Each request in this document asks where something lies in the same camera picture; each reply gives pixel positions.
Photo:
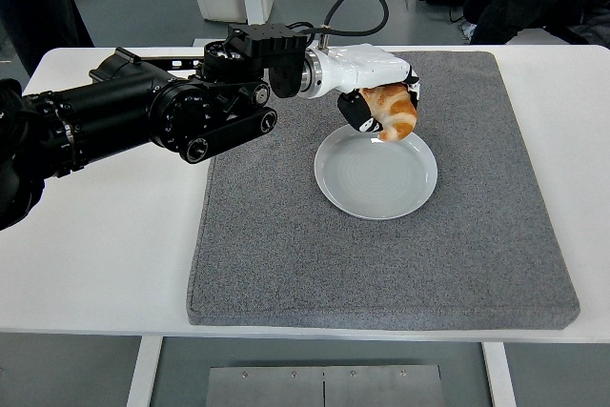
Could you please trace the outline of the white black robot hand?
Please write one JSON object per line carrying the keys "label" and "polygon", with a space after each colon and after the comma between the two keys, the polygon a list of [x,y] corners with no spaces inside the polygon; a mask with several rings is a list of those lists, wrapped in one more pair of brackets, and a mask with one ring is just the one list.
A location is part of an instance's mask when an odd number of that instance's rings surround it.
{"label": "white black robot hand", "polygon": [[338,90],[337,106],[350,126],[401,140],[417,123],[419,77],[406,61],[370,44],[307,51],[311,82],[301,94],[319,97]]}

